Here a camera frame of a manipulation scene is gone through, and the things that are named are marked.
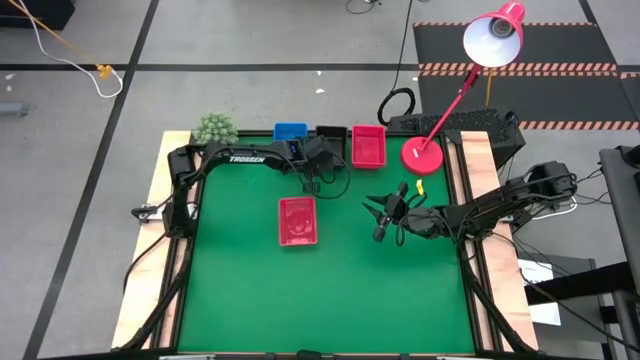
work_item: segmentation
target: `gray floor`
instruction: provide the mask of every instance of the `gray floor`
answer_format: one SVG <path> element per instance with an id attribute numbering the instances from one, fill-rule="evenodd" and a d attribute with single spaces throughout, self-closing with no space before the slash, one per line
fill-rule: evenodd
<path id="1" fill-rule="evenodd" d="M 127 63 L 150 0 L 78 0 L 63 36 L 104 63 Z M 361 4 L 354 0 L 354 8 Z M 344 11 L 343 0 L 160 0 L 141 63 L 394 63 L 406 1 L 383 1 L 369 14 Z M 414 1 L 413 21 L 468 21 L 501 0 Z M 531 0 L 527 21 L 585 21 L 577 1 Z M 620 64 L 640 64 L 634 0 L 591 2 Z M 73 58 L 50 37 L 54 55 Z M 0 63 L 50 63 L 33 34 L 0 28 Z M 405 63 L 415 63 L 409 32 Z M 113 106 L 76 72 L 0 72 L 0 101 L 25 101 L 26 118 L 0 119 L 0 349 L 22 357 L 62 244 Z M 413 72 L 399 85 L 417 88 Z M 277 121 L 353 125 L 375 123 L 394 73 L 137 72 L 51 319 L 40 356 L 107 351 L 121 301 L 121 282 L 138 232 L 129 210 L 147 197 L 160 136 L 189 129 L 208 111 L 230 114 L 240 128 L 269 129 Z M 394 100 L 388 114 L 404 110 Z M 565 161 L 579 176 L 596 168 L 597 152 L 637 144 L 638 133 L 525 131 L 527 147 L 512 174 L 548 160 Z M 601 179 L 581 186 L 604 191 Z M 558 255 L 624 259 L 611 208 L 581 206 L 574 213 L 528 225 L 523 240 Z M 593 344 L 541 340 L 556 353 L 601 357 Z"/>

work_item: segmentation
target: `wooden frame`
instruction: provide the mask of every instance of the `wooden frame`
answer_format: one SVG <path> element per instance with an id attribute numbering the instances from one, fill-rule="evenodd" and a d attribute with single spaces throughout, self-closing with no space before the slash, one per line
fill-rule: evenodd
<path id="1" fill-rule="evenodd" d="M 485 132 L 462 132 L 462 151 L 467 165 L 469 184 L 473 197 L 481 196 L 499 186 L 491 146 Z M 167 131 L 162 138 L 156 168 L 151 182 L 148 203 L 159 203 L 171 193 L 171 180 L 167 164 L 167 154 L 189 142 L 189 131 Z M 463 178 L 458 166 L 456 147 L 448 144 L 448 152 L 452 167 L 454 186 L 458 203 L 465 201 L 463 192 Z M 164 229 L 161 222 L 145 224 L 140 229 L 134 258 L 146 249 L 154 240 L 162 235 Z M 511 232 L 507 224 L 499 224 L 496 233 L 511 239 Z M 184 252 L 184 242 L 178 244 L 178 254 Z M 520 277 L 515 248 L 505 239 L 498 236 L 487 238 L 482 243 L 485 254 L 487 271 L 491 282 L 493 299 L 511 326 L 520 334 L 522 339 L 531 347 L 537 348 L 537 340 L 529 314 L 524 285 Z M 469 255 L 473 248 L 467 247 Z M 126 343 L 144 323 L 148 314 L 158 302 L 169 252 L 169 240 L 161 242 L 146 258 L 131 272 L 127 289 L 122 301 L 120 315 L 116 326 L 112 347 Z M 476 259 L 472 261 L 472 268 L 477 271 Z M 179 269 L 181 256 L 176 257 L 174 269 Z M 159 347 L 170 346 L 170 338 L 175 314 L 176 299 L 167 309 L 163 331 L 159 339 Z M 486 311 L 476 298 L 476 310 L 479 320 L 479 330 L 484 350 L 493 349 L 491 332 Z M 509 345 L 502 339 L 503 348 L 509 350 Z"/>

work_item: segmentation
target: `green plant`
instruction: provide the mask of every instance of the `green plant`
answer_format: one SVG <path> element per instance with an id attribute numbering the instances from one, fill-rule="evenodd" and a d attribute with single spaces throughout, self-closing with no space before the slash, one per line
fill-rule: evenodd
<path id="1" fill-rule="evenodd" d="M 198 144 L 215 141 L 220 144 L 238 142 L 238 129 L 233 126 L 231 118 L 225 114 L 209 113 L 200 119 L 200 126 L 193 130 L 193 137 Z"/>

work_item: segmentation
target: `green mat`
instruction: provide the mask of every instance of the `green mat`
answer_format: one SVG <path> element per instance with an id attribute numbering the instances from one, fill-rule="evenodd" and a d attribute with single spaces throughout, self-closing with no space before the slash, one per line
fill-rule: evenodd
<path id="1" fill-rule="evenodd" d="M 394 226 L 383 243 L 371 237 L 364 196 L 403 180 L 415 193 L 417 177 L 396 156 L 403 142 L 387 138 L 387 166 L 353 170 L 345 196 L 316 200 L 318 244 L 308 247 L 278 245 L 278 200 L 305 195 L 293 175 L 217 167 L 204 189 L 179 351 L 472 353 L 451 241 L 407 234 L 398 248 Z M 336 194 L 344 180 L 343 171 L 321 193 Z M 427 205 L 448 203 L 443 169 L 423 181 Z"/>

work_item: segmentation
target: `white cable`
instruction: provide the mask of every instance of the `white cable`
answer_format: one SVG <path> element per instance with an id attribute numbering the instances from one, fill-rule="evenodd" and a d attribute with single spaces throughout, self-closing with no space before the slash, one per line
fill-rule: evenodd
<path id="1" fill-rule="evenodd" d="M 554 217 L 554 216 L 559 216 L 559 215 L 565 215 L 568 214 L 572 211 L 574 211 L 575 209 L 578 208 L 578 202 L 576 201 L 575 197 L 571 197 L 571 208 L 569 210 L 565 210 L 565 211 L 560 211 L 560 212 L 554 212 L 551 214 L 547 214 L 547 215 L 542 215 L 542 216 L 538 216 L 538 217 L 534 217 L 531 220 L 542 220 L 542 219 L 546 219 L 546 218 L 550 218 L 550 217 Z"/>
<path id="2" fill-rule="evenodd" d="M 27 8 L 27 6 L 24 4 L 24 2 L 22 0 L 18 0 L 20 2 L 20 5 L 22 5 L 22 8 L 25 9 L 29 14 L 31 14 L 31 12 L 29 11 L 29 9 Z M 33 25 L 33 30 L 36 33 L 36 39 L 38 39 L 38 46 L 40 47 L 40 51 L 42 51 L 42 53 L 47 56 L 50 59 L 53 59 L 55 61 L 59 61 L 59 62 L 63 62 L 65 64 L 69 64 L 73 67 L 75 67 L 76 69 L 82 71 L 83 73 L 85 73 L 87 76 L 89 76 L 91 78 L 91 81 L 93 81 L 93 85 L 96 87 L 96 91 L 98 91 L 98 95 L 100 95 L 100 97 L 104 98 L 104 99 L 111 99 L 114 98 L 116 96 L 118 96 L 118 94 L 120 94 L 120 92 L 122 91 L 122 78 L 120 78 L 120 76 L 118 76 L 118 73 L 116 73 L 115 70 L 111 70 L 111 72 L 113 73 L 113 75 L 116 77 L 116 79 L 118 79 L 118 83 L 120 83 L 120 89 L 118 89 L 118 91 L 116 91 L 115 93 L 111 94 L 111 95 L 104 95 L 102 93 L 102 91 L 100 91 L 100 86 L 98 85 L 98 81 L 96 80 L 96 78 L 87 70 L 81 68 L 80 66 L 76 65 L 75 63 L 69 61 L 69 60 L 65 60 L 65 59 L 60 59 L 57 58 L 55 56 L 51 56 L 49 55 L 49 53 L 47 53 L 44 48 L 42 47 L 42 41 L 40 41 L 40 34 L 38 33 L 38 27 L 36 26 L 35 21 L 33 21 L 33 18 L 31 16 L 29 16 L 29 20 L 31 21 L 31 25 Z"/>

